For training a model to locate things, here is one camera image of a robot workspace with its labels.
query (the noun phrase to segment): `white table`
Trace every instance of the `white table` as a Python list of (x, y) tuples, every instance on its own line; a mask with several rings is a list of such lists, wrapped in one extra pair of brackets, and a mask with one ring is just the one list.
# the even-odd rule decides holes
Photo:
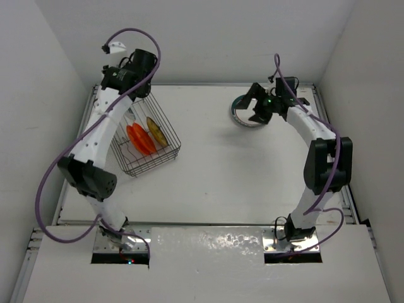
[[(319, 226), (319, 238), (333, 228)], [(72, 238), (86, 227), (49, 229)], [(321, 246), (322, 263), (304, 264), (264, 264), (258, 227), (153, 228), (149, 270), (90, 264), (94, 236), (44, 237), (24, 303), (389, 302), (365, 225), (344, 225)]]
[[(106, 170), (118, 175), (112, 198), (132, 222), (268, 224), (287, 216), (304, 189), (308, 148), (281, 117), (262, 129), (244, 129), (230, 104), (248, 86), (154, 86), (153, 94), (181, 140), (178, 157), (137, 178), (119, 170), (112, 154)], [(311, 86), (299, 97), (315, 108)], [(76, 189), (66, 186), (61, 222), (95, 215)], [(341, 207), (336, 194), (327, 206)], [(340, 215), (322, 214), (319, 224)]]

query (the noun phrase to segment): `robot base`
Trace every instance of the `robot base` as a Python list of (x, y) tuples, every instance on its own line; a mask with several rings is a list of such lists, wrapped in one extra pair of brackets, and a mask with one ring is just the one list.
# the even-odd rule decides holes
[[(152, 241), (152, 228), (149, 226), (131, 226), (133, 231), (147, 241)], [(135, 245), (131, 251), (121, 250), (121, 243), (102, 235), (97, 230), (93, 247), (92, 264), (145, 264), (149, 265), (146, 244), (141, 239), (131, 238)]]
[(316, 246), (301, 254), (298, 252), (318, 243), (317, 233), (313, 233), (310, 238), (302, 241), (278, 240), (285, 237), (284, 226), (276, 227), (271, 225), (263, 230), (263, 248), (265, 263), (321, 263), (320, 247)]

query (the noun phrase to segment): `white enclosure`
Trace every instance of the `white enclosure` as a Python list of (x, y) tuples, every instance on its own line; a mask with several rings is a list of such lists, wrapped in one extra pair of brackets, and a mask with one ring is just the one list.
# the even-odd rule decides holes
[(402, 0), (358, 1), (321, 82), (332, 123), (353, 140), (353, 196), (393, 302), (404, 302), (403, 16)]
[[(76, 136), (88, 92), (33, 1), (1, 4), (0, 41), (0, 302), (9, 302), (40, 178)], [(61, 186), (56, 172), (42, 198), (47, 223)]]
[[(36, 0), (87, 87), (105, 64), (101, 45), (141, 27), (163, 52), (159, 82), (264, 81), (273, 54), (286, 74), (319, 81), (355, 0)], [(154, 48), (122, 35), (131, 48)]]

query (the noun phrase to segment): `dish rack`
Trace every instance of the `dish rack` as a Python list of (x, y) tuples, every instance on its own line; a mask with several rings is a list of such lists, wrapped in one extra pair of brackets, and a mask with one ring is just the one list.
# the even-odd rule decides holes
[[(146, 118), (151, 117), (167, 139), (168, 146), (162, 147), (150, 133)], [(138, 123), (147, 132), (156, 146), (156, 153), (143, 155), (130, 141), (126, 126)], [(132, 177), (136, 177), (169, 160), (175, 159), (181, 147), (181, 142), (172, 128), (152, 93), (146, 98), (135, 100), (119, 123), (119, 127), (112, 139), (111, 149), (121, 170)]]

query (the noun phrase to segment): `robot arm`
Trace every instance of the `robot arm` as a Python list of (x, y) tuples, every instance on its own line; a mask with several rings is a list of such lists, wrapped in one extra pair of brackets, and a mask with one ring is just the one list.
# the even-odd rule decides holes
[(145, 50), (136, 49), (125, 66), (116, 66), (126, 57), (126, 48), (120, 42), (109, 44), (111, 66), (104, 66), (104, 78), (98, 91), (95, 108), (86, 130), (105, 116), (101, 123), (79, 142), (68, 157), (62, 157), (57, 166), (71, 186), (86, 197), (96, 214), (107, 226), (121, 230), (127, 218), (118, 209), (116, 201), (109, 199), (116, 188), (117, 177), (104, 171), (110, 143), (119, 123), (136, 97), (145, 98), (150, 92), (150, 80), (129, 96), (122, 98), (108, 111), (110, 105), (125, 91), (140, 82), (154, 68), (157, 58)]
[[(295, 87), (294, 81), (294, 77), (286, 78), (289, 87)], [(335, 133), (323, 123), (310, 117), (313, 112), (309, 102), (300, 98), (307, 110), (306, 112), (285, 89), (280, 78), (276, 79), (275, 91), (276, 95), (268, 94), (268, 91), (262, 86), (254, 83), (248, 93), (236, 105), (236, 109), (247, 109), (251, 99), (256, 99), (255, 115), (249, 118), (250, 121), (268, 124), (273, 114), (279, 114), (296, 129), (309, 147), (304, 167), (306, 188), (299, 204), (289, 214), (285, 224), (286, 240), (299, 241), (314, 233), (317, 218), (333, 193), (340, 191), (344, 185), (349, 184), (352, 166), (352, 141), (349, 138), (341, 138), (340, 160), (328, 192), (317, 205), (316, 210), (318, 211), (308, 211), (319, 198), (330, 176), (333, 158), (335, 157)]]

